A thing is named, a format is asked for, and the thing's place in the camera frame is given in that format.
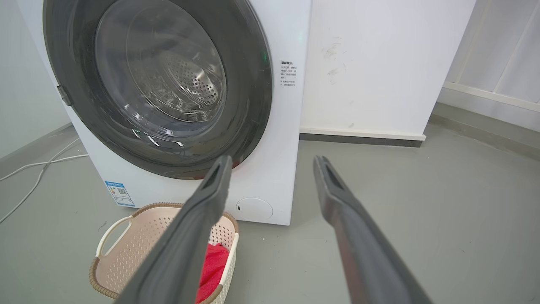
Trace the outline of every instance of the red towel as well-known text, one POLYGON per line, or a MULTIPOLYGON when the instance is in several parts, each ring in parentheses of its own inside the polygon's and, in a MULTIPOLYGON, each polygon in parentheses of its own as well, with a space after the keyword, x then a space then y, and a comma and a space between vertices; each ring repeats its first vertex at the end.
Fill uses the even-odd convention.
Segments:
POLYGON ((206 300, 218 287, 228 256, 229 251, 223 245, 217 244, 214 246, 208 244, 202 267, 199 291, 197 292, 197 304, 206 300))

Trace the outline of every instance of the laundry basket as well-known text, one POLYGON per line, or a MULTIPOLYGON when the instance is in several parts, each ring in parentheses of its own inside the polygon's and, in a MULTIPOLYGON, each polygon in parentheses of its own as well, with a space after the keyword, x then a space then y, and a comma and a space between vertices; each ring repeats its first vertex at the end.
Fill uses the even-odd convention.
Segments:
MULTIPOLYGON (((92 287, 116 299, 182 206, 178 203, 151 204, 114 223, 99 241, 96 257, 92 261, 89 274, 92 287), (111 233, 125 222, 128 222, 127 228, 103 253, 103 246, 111 233)), ((218 287, 202 303, 225 302, 236 262, 238 237, 238 223, 230 214, 224 213, 212 227, 208 242, 221 243, 229 250, 229 256, 218 287)))

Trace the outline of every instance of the white washing machine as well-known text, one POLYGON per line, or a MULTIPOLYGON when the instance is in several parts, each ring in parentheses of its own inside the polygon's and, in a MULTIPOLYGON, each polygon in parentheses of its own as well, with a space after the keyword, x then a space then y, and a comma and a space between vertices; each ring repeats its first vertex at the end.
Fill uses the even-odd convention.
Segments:
POLYGON ((225 211, 291 221, 311 0, 18 0, 117 204, 184 202, 231 155, 225 211))

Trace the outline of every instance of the gray floor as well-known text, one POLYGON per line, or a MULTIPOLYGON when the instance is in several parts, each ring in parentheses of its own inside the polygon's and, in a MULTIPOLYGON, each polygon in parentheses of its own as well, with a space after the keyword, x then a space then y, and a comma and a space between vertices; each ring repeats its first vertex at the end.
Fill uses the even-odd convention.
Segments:
MULTIPOLYGON (((331 227, 312 175, 326 155, 435 303, 540 302, 540 162, 428 126, 421 148, 301 142, 290 227, 241 222, 227 303, 347 303, 331 227)), ((0 163, 46 161, 73 130, 0 163)), ((79 144, 63 157, 84 153, 79 144)), ((0 214, 33 186, 34 167, 0 182, 0 214)), ((89 158, 56 163, 0 224, 1 303, 110 303, 88 283, 117 207, 89 158)))

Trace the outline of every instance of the washing machine door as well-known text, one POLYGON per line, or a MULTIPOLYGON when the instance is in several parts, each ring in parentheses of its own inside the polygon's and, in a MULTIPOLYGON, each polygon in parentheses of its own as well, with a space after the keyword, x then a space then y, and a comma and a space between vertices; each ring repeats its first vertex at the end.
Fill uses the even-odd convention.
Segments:
POLYGON ((46 0, 44 34, 64 101, 145 170, 200 179, 262 137, 272 71, 246 0, 46 0))

